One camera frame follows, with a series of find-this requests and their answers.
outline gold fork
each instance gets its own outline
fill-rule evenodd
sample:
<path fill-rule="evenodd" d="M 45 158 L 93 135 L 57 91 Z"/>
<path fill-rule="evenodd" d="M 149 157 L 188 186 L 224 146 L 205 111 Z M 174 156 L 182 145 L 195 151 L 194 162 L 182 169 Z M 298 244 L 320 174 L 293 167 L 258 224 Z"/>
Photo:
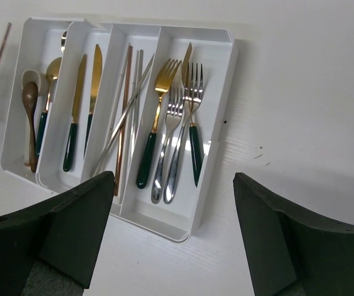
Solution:
<path fill-rule="evenodd" d="M 136 185 L 140 189 L 145 188 L 150 174 L 152 156 L 154 154 L 155 140 L 157 138 L 158 121 L 162 98 L 169 91 L 171 83 L 173 82 L 173 79 L 176 76 L 178 67 L 180 65 L 180 60 L 168 59 L 163 65 L 162 69 L 160 69 L 157 81 L 155 82 L 155 91 L 158 94 L 159 102 L 157 107 L 157 113 L 155 114 L 154 124 L 152 125 L 152 130 L 147 139 L 146 148 L 144 149 L 141 158 L 138 177 L 136 179 Z"/>

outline silver fork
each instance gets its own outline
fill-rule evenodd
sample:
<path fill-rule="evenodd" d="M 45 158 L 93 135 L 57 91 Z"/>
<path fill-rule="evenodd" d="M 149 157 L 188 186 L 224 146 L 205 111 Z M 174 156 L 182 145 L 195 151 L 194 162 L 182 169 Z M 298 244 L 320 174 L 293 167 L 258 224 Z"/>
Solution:
<path fill-rule="evenodd" d="M 169 143 L 169 139 L 181 122 L 183 116 L 184 96 L 181 88 L 170 89 L 169 103 L 167 107 L 166 115 L 166 137 L 163 142 L 162 150 L 160 152 L 157 169 L 155 171 L 154 182 L 152 183 L 151 201 L 153 204 L 159 203 L 161 188 L 162 188 L 162 175 L 163 175 L 163 163 L 165 160 L 166 148 Z"/>
<path fill-rule="evenodd" d="M 198 78 L 197 75 L 196 77 L 194 77 L 194 64 L 192 64 L 191 75 L 189 75 L 189 66 L 187 67 L 188 67 L 187 77 L 186 77 L 186 82 L 184 83 L 185 115 L 184 115 L 183 125 L 179 131 L 177 145 L 175 151 L 173 152 L 173 156 L 171 158 L 171 163 L 167 173 L 167 179 L 166 179 L 165 188 L 163 192 L 163 201 L 165 202 L 165 204 L 170 204 L 175 198 L 181 141 L 183 139 L 186 126 L 192 118 L 192 114 L 199 108 L 200 104 L 203 101 L 203 67 L 202 66 L 200 67 L 200 78 Z"/>

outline spoon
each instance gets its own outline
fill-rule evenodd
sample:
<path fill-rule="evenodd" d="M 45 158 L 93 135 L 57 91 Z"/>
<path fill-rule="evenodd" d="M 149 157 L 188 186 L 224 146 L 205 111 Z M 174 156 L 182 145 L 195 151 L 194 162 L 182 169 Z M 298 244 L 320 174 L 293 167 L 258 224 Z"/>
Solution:
<path fill-rule="evenodd" d="M 65 31 L 64 34 L 62 35 L 62 40 L 61 40 L 62 47 L 60 48 L 62 53 L 65 51 L 66 36 L 67 36 L 67 31 Z"/>
<path fill-rule="evenodd" d="M 29 163 L 30 170 L 36 172 L 38 158 L 36 156 L 36 135 L 35 135 L 35 110 L 38 98 L 37 84 L 34 82 L 27 83 L 22 89 L 22 102 L 27 112 L 30 125 L 30 152 Z"/>
<path fill-rule="evenodd" d="M 36 145 L 37 157 L 40 156 L 41 144 L 43 143 L 44 130 L 46 128 L 46 123 L 47 123 L 47 116 L 48 116 L 49 103 L 50 103 L 50 98 L 51 98 L 51 91 L 53 89 L 55 80 L 58 79 L 61 61 L 62 61 L 62 58 L 58 57 L 57 59 L 53 60 L 47 68 L 46 78 L 48 80 L 48 85 L 49 85 L 48 86 L 49 87 L 48 88 L 48 97 L 47 97 L 46 106 L 45 106 L 44 111 L 42 112 L 41 117 L 40 117 L 39 130 L 37 133 L 37 145 Z"/>

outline gold knife blade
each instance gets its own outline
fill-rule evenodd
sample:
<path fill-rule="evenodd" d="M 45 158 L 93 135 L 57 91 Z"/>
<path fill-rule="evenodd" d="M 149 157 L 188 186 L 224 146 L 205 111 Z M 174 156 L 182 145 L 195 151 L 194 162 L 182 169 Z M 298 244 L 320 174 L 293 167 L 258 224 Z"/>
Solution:
<path fill-rule="evenodd" d="M 72 109 L 72 117 L 74 123 L 77 123 L 78 114 L 80 112 L 81 97 L 83 94 L 83 86 L 84 86 L 85 68 L 86 68 L 86 54 L 84 54 L 83 58 L 81 59 L 80 67 L 78 69 L 76 93 L 74 94 L 74 102 L 73 102 L 73 109 Z"/>
<path fill-rule="evenodd" d="M 92 71 L 92 86 L 91 86 L 91 103 L 89 105 L 89 114 L 92 114 L 95 110 L 95 104 L 97 99 L 97 93 L 99 92 L 99 85 L 101 83 L 103 67 L 103 57 L 100 46 L 97 44 L 95 48 L 95 57 L 93 62 Z"/>
<path fill-rule="evenodd" d="M 183 81 L 183 85 L 185 88 L 188 86 L 186 85 L 189 74 L 188 74 L 188 63 L 189 59 L 191 58 L 191 53 L 192 53 L 192 43 L 190 42 L 187 48 L 187 52 L 185 53 L 184 61 L 183 61 L 183 67 L 181 68 L 181 80 Z"/>

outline knife handle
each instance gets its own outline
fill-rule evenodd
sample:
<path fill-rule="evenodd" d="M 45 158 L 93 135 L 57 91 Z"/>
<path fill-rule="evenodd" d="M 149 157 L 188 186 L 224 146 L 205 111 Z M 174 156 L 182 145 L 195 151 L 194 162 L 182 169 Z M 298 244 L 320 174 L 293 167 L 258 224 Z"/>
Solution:
<path fill-rule="evenodd" d="M 64 171 L 70 171 L 73 166 L 74 152 L 76 149 L 77 127 L 78 125 L 74 121 L 70 125 L 70 132 L 68 134 L 64 158 Z"/>
<path fill-rule="evenodd" d="M 144 149 L 144 153 L 142 154 L 141 157 L 139 173 L 136 179 L 136 185 L 140 189 L 144 189 L 148 182 L 156 139 L 157 139 L 157 134 L 150 133 L 147 139 L 146 148 Z"/>
<path fill-rule="evenodd" d="M 39 130 L 37 132 L 36 156 L 40 156 L 41 144 L 43 143 L 44 130 L 46 129 L 48 112 L 43 112 L 40 117 Z"/>
<path fill-rule="evenodd" d="M 90 132 L 90 130 L 91 130 L 92 117 L 93 117 L 93 113 L 90 113 L 90 114 L 88 115 L 88 124 L 87 124 L 87 126 L 86 126 L 86 137 L 85 137 L 84 155 L 85 155 L 85 152 L 86 152 L 86 144 L 88 143 L 89 132 Z"/>
<path fill-rule="evenodd" d="M 191 142 L 192 167 L 194 169 L 194 180 L 197 187 L 200 171 L 202 170 L 202 155 L 200 154 L 199 133 L 196 126 L 189 127 L 189 140 Z"/>

